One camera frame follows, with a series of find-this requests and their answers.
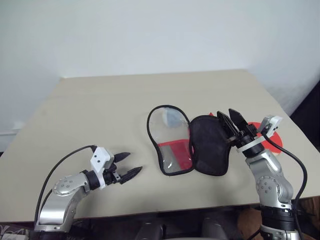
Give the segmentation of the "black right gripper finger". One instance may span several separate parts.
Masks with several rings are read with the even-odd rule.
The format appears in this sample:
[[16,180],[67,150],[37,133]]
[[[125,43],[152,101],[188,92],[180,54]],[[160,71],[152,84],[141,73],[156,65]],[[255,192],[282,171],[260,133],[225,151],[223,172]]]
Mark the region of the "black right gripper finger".
[[217,118],[225,134],[227,135],[227,138],[232,140],[237,139],[239,136],[239,131],[234,126],[230,117],[221,111],[217,111]]
[[228,111],[231,121],[234,123],[234,125],[238,128],[239,131],[243,131],[248,125],[247,121],[237,110],[229,108]]

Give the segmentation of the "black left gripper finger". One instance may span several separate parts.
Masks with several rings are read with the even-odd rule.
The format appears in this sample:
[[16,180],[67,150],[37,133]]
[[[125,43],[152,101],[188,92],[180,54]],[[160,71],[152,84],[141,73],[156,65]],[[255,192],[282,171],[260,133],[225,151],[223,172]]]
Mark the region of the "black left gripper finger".
[[131,170],[129,170],[126,174],[121,176],[121,184],[123,185],[124,183],[130,181],[133,179],[136,175],[139,174],[139,172],[143,169],[142,166],[135,167]]
[[125,158],[127,158],[131,153],[130,152],[121,152],[114,155],[114,162],[118,163]]

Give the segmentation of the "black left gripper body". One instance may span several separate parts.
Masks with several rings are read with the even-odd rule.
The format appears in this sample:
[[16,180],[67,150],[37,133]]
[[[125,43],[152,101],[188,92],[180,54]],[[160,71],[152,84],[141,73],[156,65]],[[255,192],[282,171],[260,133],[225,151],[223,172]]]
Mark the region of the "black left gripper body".
[[115,163],[112,163],[109,168],[104,169],[103,179],[107,186],[116,183],[123,184],[122,177],[117,173],[117,166]]

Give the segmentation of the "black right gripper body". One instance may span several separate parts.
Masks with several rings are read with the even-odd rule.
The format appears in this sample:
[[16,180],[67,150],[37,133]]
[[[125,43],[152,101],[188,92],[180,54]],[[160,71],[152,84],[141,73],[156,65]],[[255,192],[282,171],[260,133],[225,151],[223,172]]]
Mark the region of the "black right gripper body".
[[257,133],[257,128],[253,124],[248,124],[243,130],[238,131],[235,135],[229,137],[226,142],[232,146],[241,148],[254,141],[255,137],[257,137]]

